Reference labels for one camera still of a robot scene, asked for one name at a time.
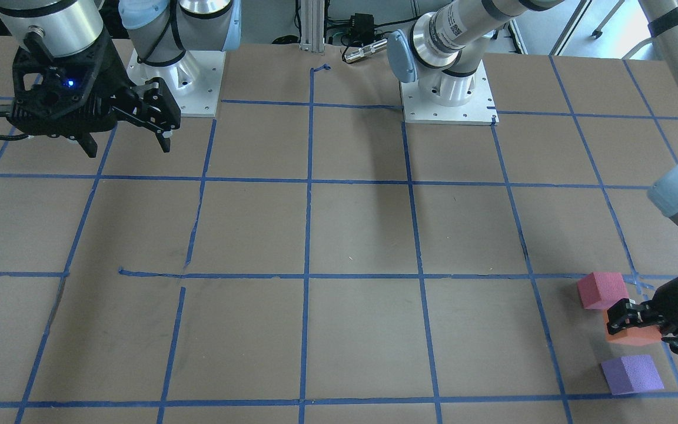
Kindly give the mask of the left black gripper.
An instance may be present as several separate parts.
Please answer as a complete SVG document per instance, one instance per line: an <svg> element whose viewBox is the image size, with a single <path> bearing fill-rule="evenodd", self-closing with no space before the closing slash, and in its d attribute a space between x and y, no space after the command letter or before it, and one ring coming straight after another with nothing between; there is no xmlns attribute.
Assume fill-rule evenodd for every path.
<svg viewBox="0 0 678 424"><path fill-rule="evenodd" d="M651 300L623 298L606 310L606 333L655 326L673 354L678 355L678 277L657 288Z"/></svg>

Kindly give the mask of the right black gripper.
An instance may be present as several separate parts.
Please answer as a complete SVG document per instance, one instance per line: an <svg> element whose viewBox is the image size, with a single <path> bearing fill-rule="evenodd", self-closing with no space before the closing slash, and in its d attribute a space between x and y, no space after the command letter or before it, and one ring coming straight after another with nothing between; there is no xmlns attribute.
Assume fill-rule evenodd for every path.
<svg viewBox="0 0 678 424"><path fill-rule="evenodd" d="M139 102L107 29L77 54L57 57L45 43L45 32L26 33L12 64L14 100L8 121L30 136L73 138L89 158L98 144L91 133L110 131L118 110L132 111ZM156 129L163 153L171 151L173 128Z"/></svg>

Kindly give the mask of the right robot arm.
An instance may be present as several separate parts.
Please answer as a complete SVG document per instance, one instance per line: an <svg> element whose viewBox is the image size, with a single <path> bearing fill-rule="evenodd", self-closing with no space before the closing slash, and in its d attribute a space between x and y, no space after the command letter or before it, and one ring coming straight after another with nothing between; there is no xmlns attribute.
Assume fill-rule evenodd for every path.
<svg viewBox="0 0 678 424"><path fill-rule="evenodd" d="M126 121L168 153L183 115L214 115L221 67L204 58L239 48L241 2L120 1L117 11L134 45L128 67L96 2L0 1L19 45L0 140L62 137L94 158L94 134Z"/></svg>

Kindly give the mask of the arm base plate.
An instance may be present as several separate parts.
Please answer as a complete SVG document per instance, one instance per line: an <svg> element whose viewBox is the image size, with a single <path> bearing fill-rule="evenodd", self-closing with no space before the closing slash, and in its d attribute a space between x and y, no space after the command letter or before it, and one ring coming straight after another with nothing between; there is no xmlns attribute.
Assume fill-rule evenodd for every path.
<svg viewBox="0 0 678 424"><path fill-rule="evenodd" d="M400 91L407 124L500 123L483 61L474 74L465 77L423 72L418 80L401 83Z"/></svg>
<svg viewBox="0 0 678 424"><path fill-rule="evenodd" d="M183 117L210 117L217 114L226 52L187 51L172 65L153 67L140 64L133 51L127 67L130 79L142 84L153 77L163 78Z"/></svg>

